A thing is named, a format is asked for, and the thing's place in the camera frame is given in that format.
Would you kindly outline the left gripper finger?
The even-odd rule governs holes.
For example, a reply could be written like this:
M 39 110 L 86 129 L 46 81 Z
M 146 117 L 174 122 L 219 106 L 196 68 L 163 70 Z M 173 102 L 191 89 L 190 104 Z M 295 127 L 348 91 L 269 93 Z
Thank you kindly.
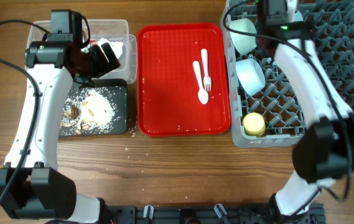
M 104 52 L 104 55 L 106 56 L 106 59 L 108 61 L 107 66 L 108 70 L 116 70 L 118 69 L 121 64 L 116 56 L 116 54 L 113 52 L 113 49 L 111 48 L 109 43 L 104 43 L 100 45 L 101 49 Z
M 92 47 L 92 70 L 93 73 L 108 73 L 111 70 L 106 55 L 98 45 Z

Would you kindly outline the white napkin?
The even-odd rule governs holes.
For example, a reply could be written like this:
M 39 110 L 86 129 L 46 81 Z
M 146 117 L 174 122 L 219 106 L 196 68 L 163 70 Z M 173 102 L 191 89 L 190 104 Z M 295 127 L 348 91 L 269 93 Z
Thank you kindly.
M 96 42 L 96 44 L 101 48 L 101 51 L 103 53 L 105 53 L 105 48 L 103 47 L 103 44 L 109 44 L 117 59 L 120 59 L 123 54 L 123 42 L 110 41 L 108 39 L 101 38 Z

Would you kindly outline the red wrapper piece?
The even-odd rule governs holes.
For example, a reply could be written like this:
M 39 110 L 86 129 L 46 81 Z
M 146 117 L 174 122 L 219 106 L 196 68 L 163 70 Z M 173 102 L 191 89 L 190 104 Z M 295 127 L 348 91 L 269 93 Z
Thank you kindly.
M 97 45 L 96 40 L 90 40 L 89 44 L 88 44 L 88 48 Z

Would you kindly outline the white plastic fork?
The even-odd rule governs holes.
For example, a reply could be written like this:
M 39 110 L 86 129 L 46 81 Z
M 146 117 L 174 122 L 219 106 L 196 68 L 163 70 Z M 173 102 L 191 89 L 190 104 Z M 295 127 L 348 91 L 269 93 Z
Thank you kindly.
M 201 57 L 202 57 L 202 64 L 203 64 L 203 71 L 204 71 L 203 84 L 204 84 L 206 91 L 211 91 L 212 90 L 212 79 L 210 78 L 209 72 L 208 72 L 208 51 L 207 51 L 207 49 L 202 49 L 200 53 L 201 53 Z

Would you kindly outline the white plastic spoon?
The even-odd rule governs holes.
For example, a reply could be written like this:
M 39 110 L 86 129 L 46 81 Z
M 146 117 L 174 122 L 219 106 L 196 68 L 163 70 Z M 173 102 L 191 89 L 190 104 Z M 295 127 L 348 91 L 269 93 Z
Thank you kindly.
M 198 61 L 193 61 L 193 70 L 197 79 L 198 83 L 198 99 L 201 102 L 201 104 L 205 105 L 208 103 L 208 92 L 204 89 L 203 87 L 203 81 L 202 81 L 202 74 L 201 74 L 201 69 L 200 69 L 200 64 Z

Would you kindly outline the green bowl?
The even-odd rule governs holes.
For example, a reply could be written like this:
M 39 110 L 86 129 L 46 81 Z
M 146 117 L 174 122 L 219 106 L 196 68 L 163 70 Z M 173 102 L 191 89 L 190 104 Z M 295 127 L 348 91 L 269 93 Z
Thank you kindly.
M 254 24 L 247 18 L 231 21 L 230 29 L 240 32 L 257 34 Z M 257 47 L 256 38 L 254 36 L 242 35 L 232 32 L 231 40 L 235 46 L 235 49 L 241 55 L 246 55 Z

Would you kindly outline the light blue bowl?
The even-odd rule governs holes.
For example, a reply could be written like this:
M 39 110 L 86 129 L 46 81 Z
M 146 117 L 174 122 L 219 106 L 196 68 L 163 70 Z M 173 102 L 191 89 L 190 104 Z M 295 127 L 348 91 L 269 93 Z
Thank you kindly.
M 266 85 L 262 68 L 253 58 L 236 62 L 236 74 L 241 86 L 249 96 L 257 94 Z

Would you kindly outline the yellow cup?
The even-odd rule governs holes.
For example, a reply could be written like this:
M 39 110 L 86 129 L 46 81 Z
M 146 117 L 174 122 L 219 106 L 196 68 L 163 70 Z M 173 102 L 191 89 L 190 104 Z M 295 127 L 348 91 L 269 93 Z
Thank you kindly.
M 242 125 L 249 136 L 262 136 L 266 129 L 265 120 L 259 113 L 248 113 L 243 118 Z

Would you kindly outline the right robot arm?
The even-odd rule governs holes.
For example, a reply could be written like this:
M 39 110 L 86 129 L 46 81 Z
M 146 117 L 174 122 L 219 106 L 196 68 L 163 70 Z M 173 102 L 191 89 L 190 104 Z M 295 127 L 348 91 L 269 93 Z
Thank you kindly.
M 292 153 L 294 172 L 274 200 L 281 217 L 309 205 L 354 172 L 354 112 L 334 88 L 317 56 L 314 25 L 295 22 L 297 1 L 256 1 L 258 41 L 288 78 L 306 132 Z

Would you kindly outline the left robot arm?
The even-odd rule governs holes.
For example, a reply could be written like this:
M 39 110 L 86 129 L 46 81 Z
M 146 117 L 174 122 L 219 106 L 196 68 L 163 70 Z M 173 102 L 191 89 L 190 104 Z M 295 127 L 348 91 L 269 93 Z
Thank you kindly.
M 50 29 L 25 52 L 27 91 L 14 143 L 0 168 L 0 209 L 12 219 L 115 223 L 102 198 L 79 194 L 57 167 L 63 107 L 74 83 L 86 84 L 120 64 L 108 44 L 90 45 L 79 12 L 54 9 Z

